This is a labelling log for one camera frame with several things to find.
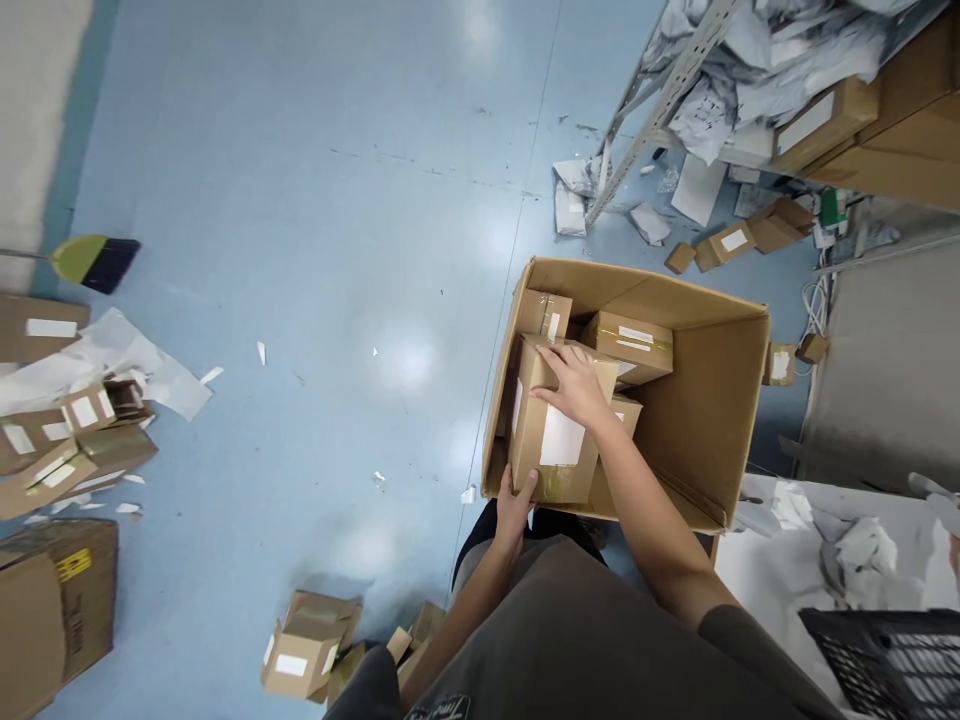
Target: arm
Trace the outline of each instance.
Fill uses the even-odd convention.
[[[404,713],[410,711],[473,631],[480,627],[507,594],[513,563],[523,546],[523,530],[531,509],[530,498],[536,487],[537,474],[532,472],[523,490],[514,496],[513,472],[509,465],[504,469],[497,497],[496,535],[410,678],[400,688],[400,703]]]
[[[540,351],[560,389],[532,394],[583,425],[596,441],[630,553],[660,606],[694,632],[714,607],[739,607],[604,400],[590,358],[570,345]]]

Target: blue floor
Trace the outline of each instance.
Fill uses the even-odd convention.
[[[362,593],[360,635],[443,604],[480,504],[492,363],[534,254],[653,271],[621,215],[553,230],[554,160],[592,154],[652,24],[626,0],[122,0],[73,222],[144,250],[116,305],[198,376],[122,521],[116,649],[44,718],[308,718],[259,666],[297,588]],[[682,158],[671,153],[666,162]],[[656,195],[654,174],[618,202]],[[714,218],[726,222],[735,188]],[[685,279],[799,337],[812,247]],[[261,367],[256,343],[266,345]],[[752,458],[781,472],[807,386],[764,388]],[[382,490],[374,472],[386,478]]]

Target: cardboard box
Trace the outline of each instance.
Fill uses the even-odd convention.
[[[670,257],[667,258],[664,265],[666,265],[674,275],[683,275],[696,256],[697,251],[694,250],[691,245],[684,242],[677,243],[677,246],[673,249],[673,252],[670,253]]]
[[[90,308],[0,295],[0,362],[32,363],[79,340]]]
[[[35,602],[38,607],[55,602],[57,608],[61,650],[57,659],[51,656],[49,660],[59,675],[57,688],[113,650],[118,542],[117,524],[108,520],[51,520],[0,542],[0,565],[42,560],[54,570],[54,586],[47,582],[39,585]],[[2,603],[6,593],[0,596]],[[15,651],[16,645],[4,642],[2,655],[24,660],[31,655],[34,642],[30,637],[23,653]]]
[[[323,702],[314,693],[330,680],[341,646],[349,647],[360,622],[360,599],[338,600],[298,590],[283,625],[278,620],[263,656],[260,682],[269,693]]]
[[[697,267],[700,272],[713,270],[756,246],[753,232],[745,222],[731,225],[697,245]]]
[[[513,295],[491,386],[481,485],[488,498],[499,492],[508,460],[507,443],[494,437],[494,429],[520,291],[526,289],[569,297],[575,318],[604,310],[673,331],[674,372],[624,392],[643,404],[634,443],[691,529],[718,533],[729,528],[760,396],[770,335],[767,308],[661,273],[533,258]],[[604,484],[598,488],[595,479],[596,473],[586,503],[556,507],[616,520],[609,490],[604,496]]]
[[[821,360],[823,360],[829,348],[830,341],[823,335],[818,335],[817,333],[807,333],[803,340],[800,341],[800,346],[797,348],[796,356],[805,363],[817,365]]]
[[[767,362],[763,369],[763,384],[779,387],[793,385],[796,376],[796,362],[793,345],[770,343],[767,347]]]
[[[516,401],[511,422],[513,486],[521,490],[531,470],[540,472],[534,502],[584,502],[597,465],[598,450],[583,426],[549,403],[530,397],[536,387],[556,390],[559,381],[537,350],[542,345],[576,345],[594,360],[600,387],[613,395],[617,362],[572,340],[551,343],[542,335],[522,335]]]
[[[778,198],[747,220],[757,250],[764,255],[809,237],[816,218],[789,198]]]
[[[71,435],[59,410],[7,415],[0,427],[0,476],[20,472]]]
[[[89,492],[142,465],[157,447],[136,425],[69,438],[0,482],[0,519],[32,512],[68,493]]]
[[[774,134],[770,166],[795,174],[852,138],[880,114],[880,81],[848,77],[813,98]]]
[[[618,361],[618,382],[642,385],[673,372],[668,328],[604,311],[594,315],[580,341]]]

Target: gray shirt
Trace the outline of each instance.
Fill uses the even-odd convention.
[[[464,559],[456,589],[483,551]],[[562,537],[526,543],[506,597],[408,717],[639,715],[842,718],[748,613],[714,608],[691,633]],[[382,647],[367,653],[327,713],[401,716],[396,668]]]

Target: white label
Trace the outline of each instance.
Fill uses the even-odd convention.
[[[90,402],[90,398],[84,397],[79,400],[74,400],[71,405],[73,414],[77,418],[77,422],[80,423],[80,427],[93,425],[97,421],[97,411],[93,409],[93,403]]]
[[[263,664],[270,662],[270,653],[273,652],[274,636],[270,635],[270,642],[267,643],[267,651],[263,654]]]
[[[517,378],[517,397],[513,401],[513,420],[510,422],[510,436],[517,434],[517,421],[520,419],[520,401],[523,400],[523,383]]]
[[[67,320],[44,320],[30,318],[27,320],[27,335],[33,337],[75,337],[77,324]]]
[[[817,128],[830,121],[833,117],[833,96],[834,93],[827,95],[780,133],[780,138],[777,140],[777,155],[783,155]]]
[[[631,342],[627,342],[626,340],[617,340],[617,345],[626,345],[627,347],[634,347],[637,350],[646,350],[647,352],[650,352],[649,345],[641,345],[640,343],[631,343]]]
[[[103,416],[108,419],[116,417],[116,413],[113,411],[113,403],[110,402],[110,396],[107,395],[107,391],[101,390],[97,393],[97,397],[100,398],[100,407],[103,408]]]
[[[325,663],[323,663],[323,671],[320,673],[321,675],[326,675],[333,669],[333,661],[337,659],[337,650],[339,649],[340,643],[337,643],[330,648],[330,652],[327,654],[327,660]]]
[[[547,329],[547,338],[553,342],[557,339],[557,328],[560,327],[560,313],[550,315],[550,327]]]
[[[284,675],[303,677],[303,674],[307,671],[307,659],[298,658],[294,655],[277,655],[277,662],[273,667],[277,672],[282,672]]]
[[[49,425],[43,426],[43,434],[46,435],[47,440],[51,442],[66,440],[70,437],[70,426],[65,422],[50,423]]]
[[[620,337],[629,337],[634,340],[641,340],[643,342],[648,342],[653,345],[653,335],[650,333],[640,332],[639,330],[634,330],[633,328],[620,326]]]
[[[727,252],[733,252],[741,245],[747,244],[747,236],[743,230],[737,230],[735,233],[730,233],[726,237],[721,238],[720,244],[723,245]]]
[[[575,423],[553,405],[547,407],[540,444],[540,464],[573,466],[580,462],[583,445],[583,425]]]
[[[32,452],[36,452],[37,449],[33,446],[33,443],[30,442],[30,438],[27,437],[27,431],[24,430],[22,426],[4,425],[3,432],[18,455],[29,455]]]
[[[47,475],[40,482],[42,482],[47,487],[56,487],[57,485],[62,483],[64,480],[66,480],[68,477],[73,475],[74,470],[76,470],[76,468],[73,467],[73,465],[70,465],[69,463],[66,465],[61,465],[52,473]]]

